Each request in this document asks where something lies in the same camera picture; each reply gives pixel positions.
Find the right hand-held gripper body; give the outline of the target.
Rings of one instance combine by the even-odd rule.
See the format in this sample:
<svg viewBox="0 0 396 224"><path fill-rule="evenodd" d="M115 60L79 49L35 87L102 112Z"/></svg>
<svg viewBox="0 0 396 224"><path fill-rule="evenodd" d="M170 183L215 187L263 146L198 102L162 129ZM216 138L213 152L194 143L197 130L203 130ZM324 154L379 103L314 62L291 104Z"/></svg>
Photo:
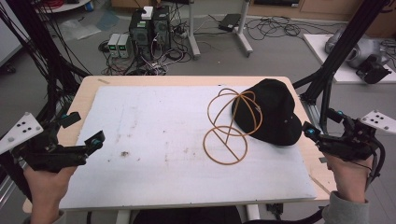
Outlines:
<svg viewBox="0 0 396 224"><path fill-rule="evenodd" d="M385 160L385 149L375 138L375 132L382 130L396 134L396 119L373 110L362 118L353 119L346 114L341 121L344 133L341 136L321 134L317 143L321 152L328 153L343 161L367 160L380 151L380 161Z"/></svg>

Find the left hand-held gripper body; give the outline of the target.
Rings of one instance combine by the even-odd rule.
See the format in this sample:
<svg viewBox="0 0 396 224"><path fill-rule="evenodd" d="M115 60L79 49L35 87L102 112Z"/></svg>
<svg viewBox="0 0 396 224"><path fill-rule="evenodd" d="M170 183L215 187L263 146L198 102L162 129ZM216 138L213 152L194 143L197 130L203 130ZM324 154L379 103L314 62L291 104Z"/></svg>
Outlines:
<svg viewBox="0 0 396 224"><path fill-rule="evenodd" d="M65 167L84 165L88 156L85 146L64 147L57 134L58 119L41 125L30 112L25 112L0 140L0 155L10 152L23 159L35 171L58 173Z"/></svg>

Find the black cap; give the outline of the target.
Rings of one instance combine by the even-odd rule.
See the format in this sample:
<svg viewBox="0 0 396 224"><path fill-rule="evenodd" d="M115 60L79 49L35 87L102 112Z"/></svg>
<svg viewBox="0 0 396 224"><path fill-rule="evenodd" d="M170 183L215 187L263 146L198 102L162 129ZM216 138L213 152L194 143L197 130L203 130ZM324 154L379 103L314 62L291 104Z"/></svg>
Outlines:
<svg viewBox="0 0 396 224"><path fill-rule="evenodd" d="M294 108L288 87L279 80L266 78L233 101L232 114L244 133L273 145L291 146L302 133L302 123Z"/></svg>

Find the wire hat stand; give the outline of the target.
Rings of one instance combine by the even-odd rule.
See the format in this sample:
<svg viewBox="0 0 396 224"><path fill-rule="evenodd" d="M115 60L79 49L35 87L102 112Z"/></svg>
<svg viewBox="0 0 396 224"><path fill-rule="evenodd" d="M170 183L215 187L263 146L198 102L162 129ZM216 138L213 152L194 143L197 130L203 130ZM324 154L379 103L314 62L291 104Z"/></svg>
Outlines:
<svg viewBox="0 0 396 224"><path fill-rule="evenodd" d="M221 165L234 165L248 154L248 137L263 123L261 107L253 91L224 88L208 103L211 128L203 138L206 156Z"/></svg>

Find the person's left hand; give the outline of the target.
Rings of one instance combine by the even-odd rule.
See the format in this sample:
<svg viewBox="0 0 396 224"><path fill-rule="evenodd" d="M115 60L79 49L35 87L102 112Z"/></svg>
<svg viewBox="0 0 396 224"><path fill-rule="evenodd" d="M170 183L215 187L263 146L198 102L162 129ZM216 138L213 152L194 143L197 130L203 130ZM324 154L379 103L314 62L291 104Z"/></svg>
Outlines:
<svg viewBox="0 0 396 224"><path fill-rule="evenodd" d="M52 173L34 171L30 166L24 169L23 174L32 194L29 224L62 224L64 222L64 212L59 206L76 170L76 167L66 167L59 173Z"/></svg>

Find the person's right hand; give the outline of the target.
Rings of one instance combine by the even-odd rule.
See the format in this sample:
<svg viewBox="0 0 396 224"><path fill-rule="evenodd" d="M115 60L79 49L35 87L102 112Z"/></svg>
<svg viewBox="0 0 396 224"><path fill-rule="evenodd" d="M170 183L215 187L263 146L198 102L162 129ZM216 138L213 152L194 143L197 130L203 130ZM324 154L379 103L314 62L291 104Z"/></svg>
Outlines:
<svg viewBox="0 0 396 224"><path fill-rule="evenodd" d="M373 157L364 161L343 161L327 153L324 156L328 169L333 172L337 195L349 202L365 203L367 178L373 166Z"/></svg>

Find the black device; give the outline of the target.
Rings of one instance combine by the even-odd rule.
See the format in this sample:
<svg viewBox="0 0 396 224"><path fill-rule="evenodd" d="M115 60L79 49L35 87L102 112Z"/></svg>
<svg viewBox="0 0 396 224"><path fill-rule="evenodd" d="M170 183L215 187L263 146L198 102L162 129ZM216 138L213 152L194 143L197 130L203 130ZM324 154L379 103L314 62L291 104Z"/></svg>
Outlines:
<svg viewBox="0 0 396 224"><path fill-rule="evenodd" d="M374 55L370 55L356 71L356 75L367 84L376 84L389 74L390 71Z"/></svg>

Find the grey robot head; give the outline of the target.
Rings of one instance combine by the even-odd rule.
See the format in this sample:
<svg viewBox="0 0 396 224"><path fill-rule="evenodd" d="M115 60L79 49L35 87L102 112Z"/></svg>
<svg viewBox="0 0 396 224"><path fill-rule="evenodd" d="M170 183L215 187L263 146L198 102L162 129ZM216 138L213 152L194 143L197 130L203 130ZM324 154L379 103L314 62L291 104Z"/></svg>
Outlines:
<svg viewBox="0 0 396 224"><path fill-rule="evenodd" d="M325 44L325 52L330 53L335 47L335 44L341 38L344 29L338 29L335 34L330 37ZM350 51L346 57L346 63L352 68L358 68L370 55L374 55L379 59L382 65L389 62L389 57L386 53L386 47L382 47L379 40L372 39L364 35L355 47Z"/></svg>

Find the grey sleeve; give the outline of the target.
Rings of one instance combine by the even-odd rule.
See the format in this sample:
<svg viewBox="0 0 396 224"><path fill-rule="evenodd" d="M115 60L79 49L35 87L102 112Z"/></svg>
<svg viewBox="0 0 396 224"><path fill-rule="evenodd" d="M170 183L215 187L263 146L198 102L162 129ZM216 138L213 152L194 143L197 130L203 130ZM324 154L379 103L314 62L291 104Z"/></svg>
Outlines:
<svg viewBox="0 0 396 224"><path fill-rule="evenodd" d="M370 204L342 199L338 191L330 195L329 204L321 212L324 224L370 224Z"/></svg>

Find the white foam board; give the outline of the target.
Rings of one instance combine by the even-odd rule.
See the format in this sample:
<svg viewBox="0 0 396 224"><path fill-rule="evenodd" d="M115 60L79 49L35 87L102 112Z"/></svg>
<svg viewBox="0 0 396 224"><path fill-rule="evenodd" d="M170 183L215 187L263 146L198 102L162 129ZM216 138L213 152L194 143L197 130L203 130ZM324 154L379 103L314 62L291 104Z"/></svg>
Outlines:
<svg viewBox="0 0 396 224"><path fill-rule="evenodd" d="M298 146L213 134L218 86L102 87L80 131L106 140L72 177L63 209L234 205L314 199Z"/></svg>

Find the grey power supply unit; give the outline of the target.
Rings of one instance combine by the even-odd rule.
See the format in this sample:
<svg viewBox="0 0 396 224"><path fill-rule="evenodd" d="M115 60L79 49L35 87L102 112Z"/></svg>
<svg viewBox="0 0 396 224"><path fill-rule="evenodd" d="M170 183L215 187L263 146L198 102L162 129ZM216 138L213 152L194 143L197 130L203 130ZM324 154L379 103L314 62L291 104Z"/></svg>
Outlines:
<svg viewBox="0 0 396 224"><path fill-rule="evenodd" d="M120 39L120 34L112 34L107 42L107 47L109 49L109 53L113 58L120 57L120 53L118 50L119 39Z"/></svg>
<svg viewBox="0 0 396 224"><path fill-rule="evenodd" d="M129 58L132 51L130 37L127 34L121 34L118 40L117 48L121 58Z"/></svg>

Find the black computer tower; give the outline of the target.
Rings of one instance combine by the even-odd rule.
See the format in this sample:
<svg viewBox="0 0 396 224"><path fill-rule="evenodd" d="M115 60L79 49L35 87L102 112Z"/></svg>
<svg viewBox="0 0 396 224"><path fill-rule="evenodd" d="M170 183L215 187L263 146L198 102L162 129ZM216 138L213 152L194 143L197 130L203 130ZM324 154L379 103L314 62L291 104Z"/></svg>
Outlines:
<svg viewBox="0 0 396 224"><path fill-rule="evenodd" d="M151 60L150 47L153 40L152 21L142 19L142 10L137 10L132 14L129 33L134 52L143 56L146 60Z"/></svg>
<svg viewBox="0 0 396 224"><path fill-rule="evenodd" d="M156 52L163 54L171 48L169 6L156 7L154 9L152 27L153 39L150 53L153 59L157 59Z"/></svg>

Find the person's dark clothing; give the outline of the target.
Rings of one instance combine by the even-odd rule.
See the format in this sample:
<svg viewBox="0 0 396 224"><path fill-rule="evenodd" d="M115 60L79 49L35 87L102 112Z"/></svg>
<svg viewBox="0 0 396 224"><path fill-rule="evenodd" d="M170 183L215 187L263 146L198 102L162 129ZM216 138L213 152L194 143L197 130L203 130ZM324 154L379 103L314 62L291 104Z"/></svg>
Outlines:
<svg viewBox="0 0 396 224"><path fill-rule="evenodd" d="M133 224L242 224L235 206L141 210Z"/></svg>

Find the white box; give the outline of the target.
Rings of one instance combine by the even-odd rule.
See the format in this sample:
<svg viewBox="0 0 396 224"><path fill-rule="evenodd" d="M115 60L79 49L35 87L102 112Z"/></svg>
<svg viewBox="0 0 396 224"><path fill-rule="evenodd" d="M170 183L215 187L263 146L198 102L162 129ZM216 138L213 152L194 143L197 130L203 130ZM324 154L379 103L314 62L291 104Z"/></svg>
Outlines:
<svg viewBox="0 0 396 224"><path fill-rule="evenodd" d="M145 21L149 21L152 19L152 16L153 16L153 7L151 6L143 7L141 19Z"/></svg>

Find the black flat box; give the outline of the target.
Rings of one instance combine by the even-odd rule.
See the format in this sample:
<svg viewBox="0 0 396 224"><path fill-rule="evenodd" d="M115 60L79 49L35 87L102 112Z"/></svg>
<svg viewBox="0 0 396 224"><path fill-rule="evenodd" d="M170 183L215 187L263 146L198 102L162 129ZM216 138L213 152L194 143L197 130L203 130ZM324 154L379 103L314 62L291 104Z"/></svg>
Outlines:
<svg viewBox="0 0 396 224"><path fill-rule="evenodd" d="M219 23L218 28L222 31L231 32L238 24L241 18L240 14L227 14Z"/></svg>

